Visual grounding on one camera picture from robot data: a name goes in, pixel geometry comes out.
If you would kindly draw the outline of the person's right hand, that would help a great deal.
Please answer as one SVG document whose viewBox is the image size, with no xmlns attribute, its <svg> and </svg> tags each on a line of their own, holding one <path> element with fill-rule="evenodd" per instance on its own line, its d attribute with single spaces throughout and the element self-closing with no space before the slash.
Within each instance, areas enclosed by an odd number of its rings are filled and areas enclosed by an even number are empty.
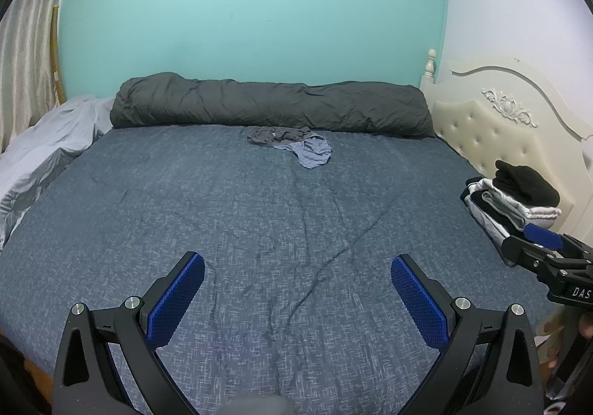
<svg viewBox="0 0 593 415">
<path fill-rule="evenodd" d="M 583 315 L 580 317 L 579 320 L 579 325 L 578 325 L 578 329 L 579 329 L 579 333 L 582 337 L 584 337 L 587 340 L 590 340 L 593 336 L 593 321 L 592 321 L 592 316 L 590 315 L 590 313 L 583 313 Z M 555 358 L 553 358 L 553 360 L 549 361 L 547 367 L 552 370 L 553 368 L 556 367 L 556 365 L 558 365 L 559 362 L 559 356 L 556 356 Z"/>
</svg>

